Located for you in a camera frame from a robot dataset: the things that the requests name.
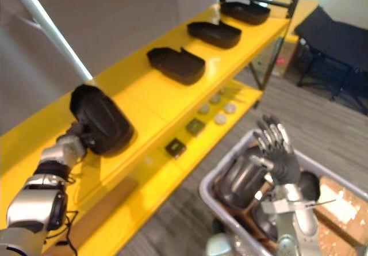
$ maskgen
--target yellow shelf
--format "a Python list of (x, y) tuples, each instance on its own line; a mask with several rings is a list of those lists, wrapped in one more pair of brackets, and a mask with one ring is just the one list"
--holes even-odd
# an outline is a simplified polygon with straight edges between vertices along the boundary
[[(78, 249), (80, 256), (115, 255), (262, 95), (261, 91), (256, 91), (240, 82), (230, 81), (227, 86), (239, 89), (235, 99), (233, 96), (230, 98), (221, 96), (221, 103), (211, 104), (208, 114), (193, 116), (206, 124), (198, 137), (192, 136), (182, 127), (136, 166), (130, 175), (139, 182), (138, 188), (98, 230), (91, 233), (91, 237)], [(236, 112), (227, 114), (226, 124), (217, 125), (213, 117), (216, 113), (223, 112), (222, 109), (227, 102), (236, 105)], [(169, 156), (164, 150), (165, 145), (174, 137), (185, 143), (187, 147), (178, 159)]]
[[(224, 22), (242, 30), (239, 44), (220, 49), (190, 37), (186, 25), (192, 21)], [(108, 194), (132, 169), (237, 74), (287, 24), (286, 19), (269, 18), (253, 26), (222, 17), (213, 5), (162, 37), (99, 74), (94, 82), (122, 109), (136, 133), (127, 149), (113, 157), (88, 153), (73, 168), (76, 183), (67, 189), (69, 210), (79, 210), (78, 221)], [(184, 86), (151, 68), (146, 53), (155, 47), (185, 47), (206, 60), (204, 76)], [(43, 148), (52, 146), (75, 119), (69, 111), (70, 94), (50, 104), (1, 137), (0, 228), (4, 228), (7, 206), (34, 172)], [(45, 249), (53, 243), (48, 242)]]

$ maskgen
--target cardboard box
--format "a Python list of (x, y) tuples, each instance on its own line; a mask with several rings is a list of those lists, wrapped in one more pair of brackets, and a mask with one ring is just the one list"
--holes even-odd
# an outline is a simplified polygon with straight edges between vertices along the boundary
[[(297, 46), (296, 43), (289, 43), (289, 42), (283, 43), (280, 53), (277, 57), (277, 61), (272, 71), (273, 75), (278, 75), (281, 78), (285, 76), (286, 72), (288, 71), (292, 57), (294, 55), (296, 46)], [(252, 60), (252, 64), (256, 69), (256, 71), (261, 73), (266, 72), (273, 54), (274, 47), (275, 42), (273, 41), (269, 46), (267, 46), (261, 53), (259, 53), (259, 55), (257, 55)]]
[(319, 222), (318, 244), (323, 256), (356, 256), (355, 249), (338, 234)]
[(367, 245), (368, 203), (327, 177), (321, 177), (320, 189), (319, 202), (336, 201), (318, 205), (317, 218), (352, 246)]

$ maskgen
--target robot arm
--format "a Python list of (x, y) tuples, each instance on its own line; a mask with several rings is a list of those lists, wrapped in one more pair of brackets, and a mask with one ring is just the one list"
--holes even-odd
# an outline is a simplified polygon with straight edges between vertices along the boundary
[(1, 256), (39, 256), (50, 230), (66, 218), (69, 173), (89, 148), (113, 154), (130, 141), (134, 129), (99, 88), (80, 85), (71, 96), (70, 110), (78, 120), (56, 144), (44, 149), (36, 171), (7, 210), (7, 229), (0, 230)]
[(44, 149), (36, 171), (9, 205), (7, 229), (0, 231), (0, 255), (41, 255), (48, 231), (64, 224), (68, 176), (85, 153), (80, 138), (69, 134)]
[(258, 122), (262, 134), (254, 133), (264, 157), (251, 156), (257, 165), (268, 170), (275, 183), (271, 201), (262, 202), (263, 210), (276, 215), (278, 255), (321, 255), (318, 223), (297, 186), (300, 166), (285, 127), (276, 117), (263, 116)]

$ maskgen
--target gray plastic crate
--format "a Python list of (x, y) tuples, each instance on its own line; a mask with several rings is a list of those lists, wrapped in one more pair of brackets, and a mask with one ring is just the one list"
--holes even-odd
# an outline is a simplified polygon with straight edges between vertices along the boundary
[[(254, 142), (253, 131), (258, 131), (258, 129), (247, 132), (244, 137), (219, 161), (216, 167), (211, 170), (200, 183), (200, 196), (203, 201), (208, 205), (208, 207), (213, 211), (213, 213), (224, 223), (229, 229), (237, 235), (243, 242), (243, 246), (249, 246), (256, 255), (272, 256), (264, 246), (262, 246), (256, 239), (254, 239), (228, 212), (227, 210), (213, 197), (212, 187), (215, 179), (224, 174), (229, 165), (240, 156), (251, 143)], [(301, 167), (312, 171), (317, 176), (327, 175), (331, 179), (335, 180), (337, 183), (346, 187), (348, 190), (353, 192), (360, 198), (368, 201), (368, 193), (364, 192), (362, 189), (356, 187), (352, 183), (346, 181), (341, 176), (335, 174), (330, 169), (324, 167), (323, 165), (317, 163), (308, 156), (302, 154), (298, 150), (295, 150), (297, 159)]]

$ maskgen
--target black tray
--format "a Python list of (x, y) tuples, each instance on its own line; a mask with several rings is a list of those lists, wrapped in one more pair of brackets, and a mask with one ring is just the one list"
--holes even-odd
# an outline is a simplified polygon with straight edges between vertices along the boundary
[(242, 34), (238, 28), (231, 27), (222, 21), (218, 25), (209, 22), (193, 22), (188, 24), (187, 29), (191, 36), (224, 49), (234, 47)]
[(225, 2), (221, 4), (221, 12), (240, 21), (259, 25), (267, 20), (270, 9), (256, 3)]
[(205, 72), (205, 61), (183, 48), (180, 52), (169, 47), (154, 48), (147, 56), (153, 68), (184, 85), (197, 82)]

